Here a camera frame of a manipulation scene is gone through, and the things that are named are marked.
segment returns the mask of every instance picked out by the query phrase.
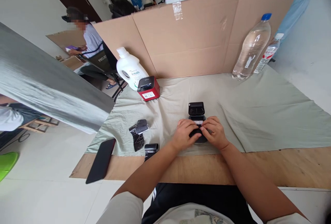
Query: cardboard partition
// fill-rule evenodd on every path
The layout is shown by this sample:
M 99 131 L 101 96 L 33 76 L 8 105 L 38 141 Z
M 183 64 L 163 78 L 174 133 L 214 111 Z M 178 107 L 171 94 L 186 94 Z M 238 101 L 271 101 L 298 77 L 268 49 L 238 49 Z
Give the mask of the cardboard partition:
M 85 45 L 84 32 L 80 30 L 67 30 L 58 32 L 51 35 L 46 35 L 47 38 L 52 40 L 57 46 L 59 46 L 66 53 L 67 46 L 82 46 Z
M 77 58 L 76 56 L 71 56 L 71 57 L 68 57 L 67 59 L 63 60 L 62 63 L 69 67 L 70 69 L 72 70 L 75 70 L 79 67 L 81 67 L 84 63 L 79 60 L 79 58 Z
M 181 18 L 173 5 L 158 5 L 94 27 L 117 59 L 124 46 L 158 78 L 231 73 L 249 30 L 270 12 L 271 40 L 292 2 L 186 0 Z

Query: barcode label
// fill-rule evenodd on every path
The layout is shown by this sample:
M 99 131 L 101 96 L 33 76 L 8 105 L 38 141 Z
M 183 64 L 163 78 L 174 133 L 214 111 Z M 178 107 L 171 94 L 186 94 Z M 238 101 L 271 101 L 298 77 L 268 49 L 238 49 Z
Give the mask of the barcode label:
M 154 97 L 154 93 L 153 92 L 148 92 L 148 93 L 145 93 L 145 94 L 142 94 L 142 96 L 145 98 L 145 99 L 148 99 L 148 98 L 152 98 Z

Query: white detergent bottle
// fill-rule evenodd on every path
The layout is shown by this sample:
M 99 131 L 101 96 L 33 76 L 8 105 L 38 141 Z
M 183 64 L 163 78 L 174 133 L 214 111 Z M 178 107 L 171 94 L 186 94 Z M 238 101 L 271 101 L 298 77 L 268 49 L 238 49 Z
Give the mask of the white detergent bottle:
M 139 59 L 128 53 L 124 47 L 118 48 L 117 52 L 120 55 L 116 65 L 118 74 L 129 84 L 130 88 L 137 91 L 139 80 L 149 75 L 139 63 Z

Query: black phone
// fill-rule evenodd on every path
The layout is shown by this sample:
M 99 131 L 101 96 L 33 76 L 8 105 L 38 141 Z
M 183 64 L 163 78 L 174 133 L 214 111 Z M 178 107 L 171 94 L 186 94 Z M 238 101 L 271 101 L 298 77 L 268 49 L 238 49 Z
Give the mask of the black phone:
M 116 139 L 110 139 L 101 143 L 96 158 L 92 164 L 90 173 L 87 176 L 86 184 L 93 183 L 105 178 L 115 142 Z

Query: white bottle cap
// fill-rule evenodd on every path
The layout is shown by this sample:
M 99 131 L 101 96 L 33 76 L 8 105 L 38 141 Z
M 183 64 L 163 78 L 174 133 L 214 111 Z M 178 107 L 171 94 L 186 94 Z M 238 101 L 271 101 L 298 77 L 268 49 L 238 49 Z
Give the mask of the white bottle cap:
M 120 47 L 116 49 L 118 54 L 120 55 L 120 58 L 125 58 L 130 56 L 130 53 L 127 52 L 127 50 L 124 47 Z
M 283 33 L 277 33 L 276 36 L 275 36 L 275 39 L 281 39 L 282 37 L 284 36 Z

